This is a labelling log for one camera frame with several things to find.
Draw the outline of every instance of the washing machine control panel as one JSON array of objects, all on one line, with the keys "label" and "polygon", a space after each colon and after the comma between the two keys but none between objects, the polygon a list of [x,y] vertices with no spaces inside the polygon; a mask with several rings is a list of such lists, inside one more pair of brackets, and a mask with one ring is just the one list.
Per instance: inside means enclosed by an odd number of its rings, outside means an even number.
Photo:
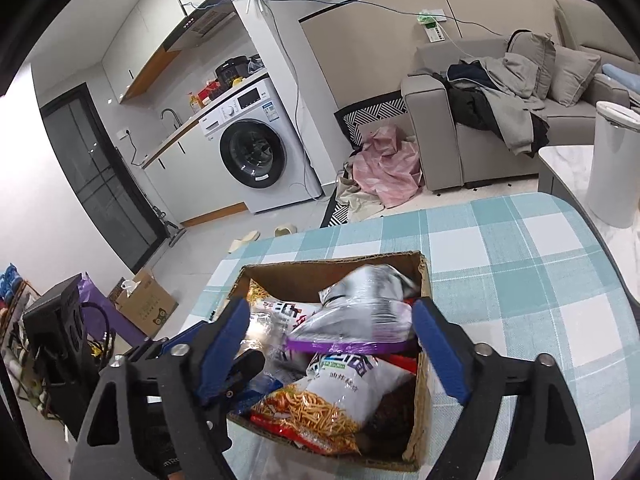
[{"label": "washing machine control panel", "polygon": [[200,127],[207,139],[211,139],[215,132],[222,132],[224,124],[236,120],[242,112],[251,110],[269,99],[271,95],[265,80],[260,80],[201,117]]}]

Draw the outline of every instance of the washing machine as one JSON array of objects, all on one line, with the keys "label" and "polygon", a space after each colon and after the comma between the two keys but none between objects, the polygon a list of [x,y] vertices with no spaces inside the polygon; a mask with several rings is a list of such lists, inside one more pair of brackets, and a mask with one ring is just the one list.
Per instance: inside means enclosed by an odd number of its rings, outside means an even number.
[{"label": "washing machine", "polygon": [[300,138],[268,76],[252,82],[200,119],[239,197],[257,213],[322,195]]}]

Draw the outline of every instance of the purple bag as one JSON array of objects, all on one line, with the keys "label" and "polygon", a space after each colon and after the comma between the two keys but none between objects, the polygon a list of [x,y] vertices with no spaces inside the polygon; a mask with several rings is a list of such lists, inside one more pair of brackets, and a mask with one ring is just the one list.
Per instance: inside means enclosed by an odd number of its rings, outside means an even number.
[{"label": "purple bag", "polygon": [[[146,339],[145,333],[119,313],[114,304],[104,297],[87,273],[82,274],[82,280],[78,283],[78,293],[80,303],[95,303],[100,306],[107,315],[111,329],[131,346],[138,346]],[[83,307],[81,311],[87,333],[95,340],[103,341],[106,327],[102,313],[97,308],[89,306]]]}]

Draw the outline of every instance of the plaid tablecloth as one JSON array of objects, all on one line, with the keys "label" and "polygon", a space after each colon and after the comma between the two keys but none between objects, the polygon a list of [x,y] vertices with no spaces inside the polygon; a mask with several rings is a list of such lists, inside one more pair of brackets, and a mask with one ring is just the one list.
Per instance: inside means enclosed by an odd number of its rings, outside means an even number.
[{"label": "plaid tablecloth", "polygon": [[[184,328],[209,319],[244,265],[409,250],[427,257],[435,303],[474,342],[515,358],[555,356],[587,433],[595,477],[610,479],[640,439],[638,330],[596,238],[571,206],[553,196],[475,200],[252,242],[220,263]],[[234,445],[225,456],[242,480],[423,480],[462,410],[435,383],[430,450],[419,473],[301,458],[235,424],[229,425]],[[503,400],[480,478],[494,478],[514,406],[514,398]]]}]

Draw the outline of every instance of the pink blanket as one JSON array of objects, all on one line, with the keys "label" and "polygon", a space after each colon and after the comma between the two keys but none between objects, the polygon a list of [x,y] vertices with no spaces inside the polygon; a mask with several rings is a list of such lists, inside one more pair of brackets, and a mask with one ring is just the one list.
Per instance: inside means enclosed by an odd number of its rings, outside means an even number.
[{"label": "pink blanket", "polygon": [[420,189],[418,146],[401,137],[397,126],[365,133],[362,151],[353,160],[353,179],[363,191],[380,197],[385,207],[406,202]]}]

